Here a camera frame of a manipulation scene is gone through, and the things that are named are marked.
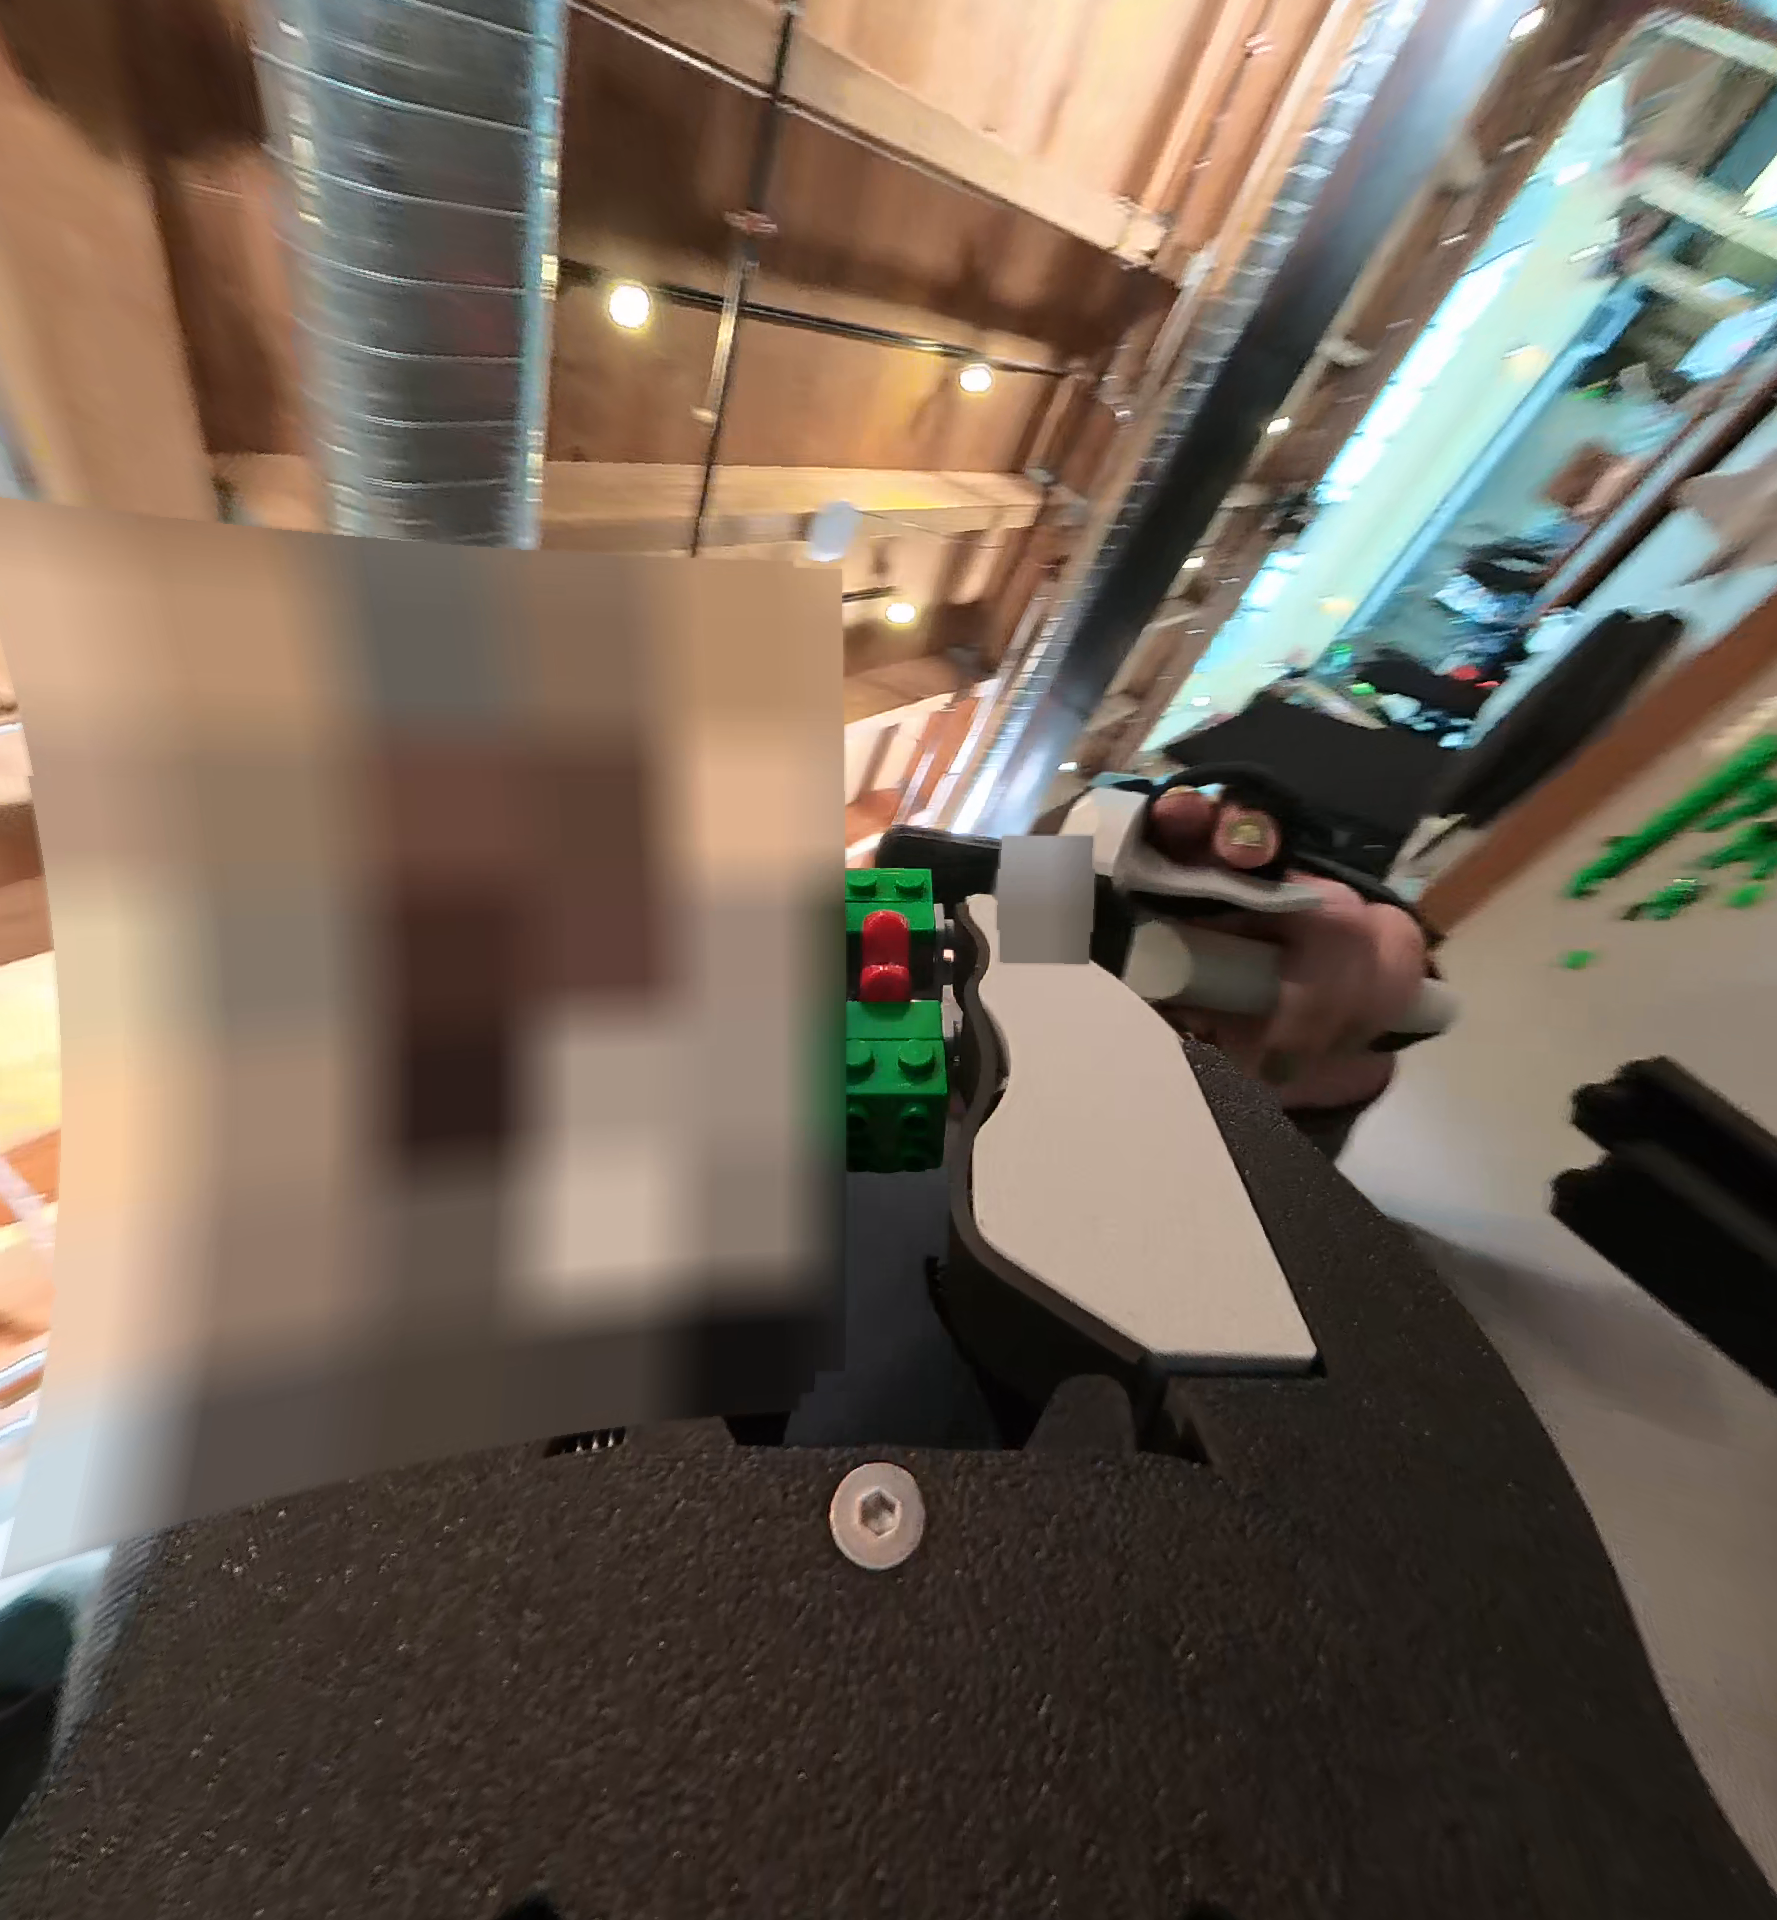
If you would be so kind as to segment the person's left hand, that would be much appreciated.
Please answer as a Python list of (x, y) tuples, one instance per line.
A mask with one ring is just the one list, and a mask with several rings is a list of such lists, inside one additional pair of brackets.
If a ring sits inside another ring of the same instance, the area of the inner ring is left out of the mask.
[(1328, 1154), (1393, 1084), (1400, 1059), (1381, 1050), (1423, 979), (1436, 975), (1428, 927), (1395, 897), (1364, 894), (1325, 870), (1288, 868), (1314, 891), (1297, 914), (1233, 914), (1227, 928), (1280, 947), (1268, 1016), (1168, 1003), (1163, 1021), (1224, 1053), (1273, 1092), (1284, 1116)]

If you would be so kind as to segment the green red brick assembly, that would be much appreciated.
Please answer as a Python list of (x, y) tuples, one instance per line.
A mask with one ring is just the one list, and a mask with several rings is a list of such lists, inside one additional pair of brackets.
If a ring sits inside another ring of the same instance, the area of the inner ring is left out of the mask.
[(851, 1173), (930, 1171), (951, 1116), (951, 947), (933, 876), (846, 874), (844, 1112)]

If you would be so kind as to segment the pile of loose green bricks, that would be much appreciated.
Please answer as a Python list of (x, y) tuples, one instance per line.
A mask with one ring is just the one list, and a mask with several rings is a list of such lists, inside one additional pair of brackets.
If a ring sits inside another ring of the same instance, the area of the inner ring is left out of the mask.
[(1706, 902), (1744, 912), (1777, 885), (1777, 726), (1751, 731), (1684, 791), (1607, 838), (1563, 884), (1615, 924), (1670, 924)]

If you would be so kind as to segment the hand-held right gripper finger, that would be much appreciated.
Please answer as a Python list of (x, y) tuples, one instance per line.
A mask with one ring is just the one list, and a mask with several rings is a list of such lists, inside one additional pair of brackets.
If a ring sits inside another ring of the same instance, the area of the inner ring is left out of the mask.
[(1007, 1401), (1079, 1376), (1150, 1419), (1175, 1380), (1305, 1380), (1317, 1345), (1184, 1038), (1095, 963), (1010, 961), (951, 914), (967, 1112), (946, 1154), (946, 1325)]

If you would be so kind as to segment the grey brick base black beams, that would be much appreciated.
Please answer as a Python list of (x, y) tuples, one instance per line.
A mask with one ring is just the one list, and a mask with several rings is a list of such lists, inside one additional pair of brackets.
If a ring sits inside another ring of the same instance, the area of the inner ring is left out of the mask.
[(1573, 1092), (1552, 1216), (1777, 1397), (1777, 1135), (1670, 1059)]

